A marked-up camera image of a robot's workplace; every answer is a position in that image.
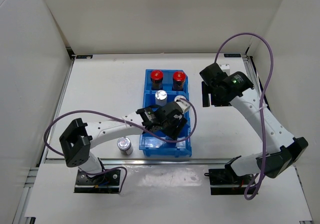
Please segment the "red-lid sauce jar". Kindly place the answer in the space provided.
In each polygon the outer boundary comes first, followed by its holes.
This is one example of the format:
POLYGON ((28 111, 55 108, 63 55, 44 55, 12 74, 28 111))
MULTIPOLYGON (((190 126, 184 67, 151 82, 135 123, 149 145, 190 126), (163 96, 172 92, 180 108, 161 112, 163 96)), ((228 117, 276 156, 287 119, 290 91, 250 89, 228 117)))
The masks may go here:
POLYGON ((183 91, 186 77, 183 71, 176 71, 172 76, 172 90, 183 91))
POLYGON ((150 73, 151 89, 162 90, 163 89, 164 74, 161 70, 153 70, 150 73))

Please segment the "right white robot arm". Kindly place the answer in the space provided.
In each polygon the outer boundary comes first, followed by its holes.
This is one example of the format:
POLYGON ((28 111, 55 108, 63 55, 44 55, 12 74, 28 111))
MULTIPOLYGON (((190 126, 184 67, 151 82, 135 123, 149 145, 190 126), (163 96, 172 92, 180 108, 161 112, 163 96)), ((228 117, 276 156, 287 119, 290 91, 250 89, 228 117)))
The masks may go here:
POLYGON ((233 158, 225 165, 224 177, 230 184, 243 176, 257 174, 274 179, 294 164, 308 147, 304 137, 294 137, 265 107, 253 83, 242 72, 227 75, 223 71, 202 70, 203 106, 230 104, 248 121, 262 140, 262 152, 233 158))

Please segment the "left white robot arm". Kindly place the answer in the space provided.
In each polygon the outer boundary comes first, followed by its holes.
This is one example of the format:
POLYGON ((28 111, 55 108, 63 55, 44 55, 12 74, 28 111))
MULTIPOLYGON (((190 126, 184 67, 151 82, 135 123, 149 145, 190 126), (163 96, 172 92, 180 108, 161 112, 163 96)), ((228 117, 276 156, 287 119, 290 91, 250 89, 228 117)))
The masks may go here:
POLYGON ((184 99, 168 102, 153 110, 140 108, 121 118, 105 121, 83 122, 74 119, 59 137, 67 167, 78 167, 87 173, 93 184, 100 184, 105 178, 100 160, 91 153, 91 149, 105 142, 131 135, 163 133, 176 141, 187 123, 185 114, 190 104, 184 99))

